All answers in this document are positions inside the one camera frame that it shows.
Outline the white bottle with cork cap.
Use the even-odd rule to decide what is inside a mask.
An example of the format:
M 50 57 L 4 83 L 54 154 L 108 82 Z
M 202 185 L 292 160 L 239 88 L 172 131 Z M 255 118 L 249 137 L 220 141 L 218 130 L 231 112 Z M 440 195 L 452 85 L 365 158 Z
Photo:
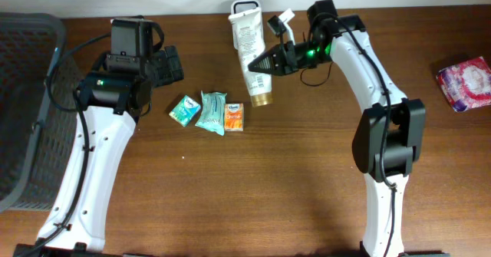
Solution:
M 249 9 L 228 17 L 235 35 L 239 62 L 253 107 L 273 102 L 272 77 L 249 69 L 249 64 L 265 50 L 261 8 Z

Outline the small teal tissue pack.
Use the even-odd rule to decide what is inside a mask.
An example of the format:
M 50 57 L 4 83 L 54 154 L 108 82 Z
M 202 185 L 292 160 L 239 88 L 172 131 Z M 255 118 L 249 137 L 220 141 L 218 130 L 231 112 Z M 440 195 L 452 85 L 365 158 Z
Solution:
M 185 95 L 183 99 L 169 112 L 169 115 L 181 126 L 186 127 L 200 110 L 201 105 L 191 97 Z

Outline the orange tissue pack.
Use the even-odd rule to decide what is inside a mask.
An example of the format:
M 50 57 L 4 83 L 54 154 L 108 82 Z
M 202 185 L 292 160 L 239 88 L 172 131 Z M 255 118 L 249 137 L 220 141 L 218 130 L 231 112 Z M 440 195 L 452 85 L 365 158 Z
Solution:
M 243 104 L 225 105 L 225 131 L 243 131 L 244 108 Z

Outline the teal wet wipes pack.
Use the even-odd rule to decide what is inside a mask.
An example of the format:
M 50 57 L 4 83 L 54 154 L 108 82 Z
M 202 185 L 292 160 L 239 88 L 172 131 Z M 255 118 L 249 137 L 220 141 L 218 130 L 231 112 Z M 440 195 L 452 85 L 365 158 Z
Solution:
M 220 136 L 225 134 L 224 116 L 226 95 L 227 93 L 221 92 L 201 92 L 203 106 L 200 117 L 195 123 L 196 127 L 217 133 Z

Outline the red purple tissue pack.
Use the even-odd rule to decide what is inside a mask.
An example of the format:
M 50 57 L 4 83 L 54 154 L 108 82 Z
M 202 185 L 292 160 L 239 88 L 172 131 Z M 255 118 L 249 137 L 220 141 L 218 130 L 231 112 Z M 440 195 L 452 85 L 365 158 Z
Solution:
M 483 56 L 444 68 L 436 79 L 457 113 L 490 105 L 490 67 Z

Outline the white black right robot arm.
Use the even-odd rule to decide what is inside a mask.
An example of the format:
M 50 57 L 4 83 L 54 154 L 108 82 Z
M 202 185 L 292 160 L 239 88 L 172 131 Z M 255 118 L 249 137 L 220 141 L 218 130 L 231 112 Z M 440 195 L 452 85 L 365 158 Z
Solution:
M 280 41 L 250 61 L 248 69 L 274 76 L 326 62 L 341 69 L 361 109 L 351 145 L 367 191 L 361 251 L 367 256 L 403 256 L 404 190 L 420 157 L 425 106 L 420 99 L 409 99 L 390 79 L 358 15 L 340 16 L 333 0 L 316 1 L 307 15 L 309 30 L 302 43 Z

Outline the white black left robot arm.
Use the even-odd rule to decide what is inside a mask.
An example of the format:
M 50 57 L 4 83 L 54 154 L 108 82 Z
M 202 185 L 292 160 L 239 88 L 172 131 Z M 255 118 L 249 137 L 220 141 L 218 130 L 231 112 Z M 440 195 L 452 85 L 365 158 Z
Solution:
M 16 256 L 90 256 L 105 245 L 117 170 L 156 87 L 183 79 L 176 46 L 149 55 L 101 54 L 77 87 L 77 126 L 54 206 L 33 245 Z

